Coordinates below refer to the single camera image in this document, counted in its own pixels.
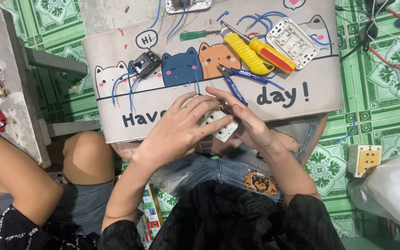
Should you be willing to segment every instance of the green screwdriver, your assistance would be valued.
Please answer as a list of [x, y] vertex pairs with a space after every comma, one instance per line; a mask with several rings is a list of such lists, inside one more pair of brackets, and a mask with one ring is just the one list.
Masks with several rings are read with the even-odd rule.
[[220, 32], [220, 30], [213, 30], [213, 31], [192, 31], [192, 32], [183, 32], [180, 34], [180, 40], [181, 41], [186, 41], [186, 40], [191, 40], [191, 39], [196, 39], [200, 37], [206, 37], [207, 35], [215, 34], [217, 32]]

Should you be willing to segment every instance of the black shirt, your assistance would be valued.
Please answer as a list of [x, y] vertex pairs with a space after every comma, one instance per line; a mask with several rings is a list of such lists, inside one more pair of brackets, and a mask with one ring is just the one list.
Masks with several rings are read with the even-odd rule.
[[99, 236], [75, 235], [52, 222], [40, 228], [10, 205], [0, 215], [0, 250], [95, 250]]
[[[101, 233], [99, 250], [143, 249], [136, 226], [117, 221]], [[151, 250], [343, 250], [324, 204], [297, 195], [287, 210], [269, 197], [215, 181], [181, 197]]]

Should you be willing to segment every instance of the yellow screwdriver handle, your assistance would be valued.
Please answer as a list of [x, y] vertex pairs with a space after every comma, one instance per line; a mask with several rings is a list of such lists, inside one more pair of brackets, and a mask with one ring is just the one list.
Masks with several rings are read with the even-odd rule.
[[248, 66], [249, 70], [256, 75], [266, 75], [271, 72], [256, 52], [249, 48], [236, 33], [224, 37], [226, 43], [239, 55], [242, 61]]
[[260, 42], [257, 38], [251, 40], [249, 47], [263, 59], [267, 60], [269, 63], [273, 64], [288, 75], [297, 67], [297, 64], [291, 59], [268, 44]]

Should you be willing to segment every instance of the blue pliers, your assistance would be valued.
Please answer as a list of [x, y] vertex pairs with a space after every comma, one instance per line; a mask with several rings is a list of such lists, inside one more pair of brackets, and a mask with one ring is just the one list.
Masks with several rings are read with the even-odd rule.
[[243, 103], [243, 105], [248, 106], [248, 103], [245, 101], [245, 99], [240, 94], [239, 90], [237, 89], [236, 85], [229, 77], [228, 72], [232, 73], [233, 68], [227, 68], [224, 65], [219, 64], [217, 66], [217, 69], [222, 73], [223, 77], [225, 78], [225, 81], [228, 84], [233, 96], [235, 96], [238, 100], [240, 100]]
[[285, 89], [280, 87], [278, 84], [276, 84], [276, 83], [274, 83], [274, 82], [272, 82], [272, 81], [270, 81], [268, 79], [265, 79], [263, 77], [259, 77], [258, 75], [255, 75], [250, 71], [247, 71], [247, 70], [244, 70], [244, 69], [227, 68], [227, 67], [225, 67], [224, 65], [221, 65], [221, 64], [219, 64], [219, 66], [217, 66], [217, 68], [222, 72], [222, 75], [225, 77], [225, 79], [226, 79], [226, 77], [229, 77], [229, 74], [234, 74], [236, 76], [241, 76], [241, 77], [246, 77], [246, 78], [249, 78], [249, 79], [253, 79], [253, 80], [255, 80], [255, 81], [259, 82], [259, 83], [263, 83], [263, 84], [270, 83], [270, 84], [276, 86], [277, 88], [280, 88], [281, 90], [285, 91]]

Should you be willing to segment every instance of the white plastic bag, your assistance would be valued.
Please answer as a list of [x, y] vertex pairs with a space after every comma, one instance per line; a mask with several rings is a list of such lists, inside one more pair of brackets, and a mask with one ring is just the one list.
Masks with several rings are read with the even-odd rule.
[[356, 178], [347, 190], [359, 209], [400, 224], [400, 155], [382, 162], [369, 177]]

